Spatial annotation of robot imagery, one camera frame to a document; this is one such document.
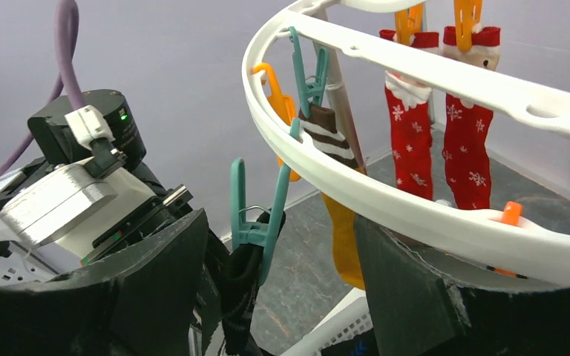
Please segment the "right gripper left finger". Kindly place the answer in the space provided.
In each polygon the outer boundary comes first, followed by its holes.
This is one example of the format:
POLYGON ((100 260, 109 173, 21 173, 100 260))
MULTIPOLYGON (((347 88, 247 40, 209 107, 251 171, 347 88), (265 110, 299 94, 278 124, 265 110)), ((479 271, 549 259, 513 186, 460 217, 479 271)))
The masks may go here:
POLYGON ((208 232, 200 209, 47 282, 0 287, 0 355, 188 355, 208 232))

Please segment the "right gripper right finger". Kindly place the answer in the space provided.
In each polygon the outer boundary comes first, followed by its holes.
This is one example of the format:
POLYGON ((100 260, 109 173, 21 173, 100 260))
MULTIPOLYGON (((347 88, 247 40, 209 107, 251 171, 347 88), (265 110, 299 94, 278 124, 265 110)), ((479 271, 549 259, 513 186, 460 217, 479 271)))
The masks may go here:
POLYGON ((506 277, 357 216, 382 355, 570 355, 570 287, 506 277))

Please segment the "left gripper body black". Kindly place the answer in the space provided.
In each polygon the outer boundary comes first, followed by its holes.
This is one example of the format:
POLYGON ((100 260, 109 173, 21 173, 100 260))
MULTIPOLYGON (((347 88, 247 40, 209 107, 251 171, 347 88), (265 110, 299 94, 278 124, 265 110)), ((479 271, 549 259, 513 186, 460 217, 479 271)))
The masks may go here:
POLYGON ((226 338, 222 322, 222 274, 229 250, 212 230, 208 230, 206 250, 197 279, 192 314, 187 332, 190 355, 225 355, 226 338))

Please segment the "black sock white stripes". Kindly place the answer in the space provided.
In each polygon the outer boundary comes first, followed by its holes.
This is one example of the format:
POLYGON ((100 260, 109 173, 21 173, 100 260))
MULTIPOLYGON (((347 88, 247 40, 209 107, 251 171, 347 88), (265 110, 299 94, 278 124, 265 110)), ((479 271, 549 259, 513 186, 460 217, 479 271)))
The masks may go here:
POLYGON ((268 355, 251 335, 263 247, 241 244, 224 260, 219 287, 224 344, 221 355, 268 355))

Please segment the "black sock blue accents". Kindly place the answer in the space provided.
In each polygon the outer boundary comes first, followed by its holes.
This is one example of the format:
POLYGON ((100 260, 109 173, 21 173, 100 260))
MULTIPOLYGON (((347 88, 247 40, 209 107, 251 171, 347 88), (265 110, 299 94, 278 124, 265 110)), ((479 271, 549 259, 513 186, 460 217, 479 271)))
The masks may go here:
POLYGON ((379 356, 374 331, 357 334, 351 340, 341 341, 321 350, 322 356, 379 356))

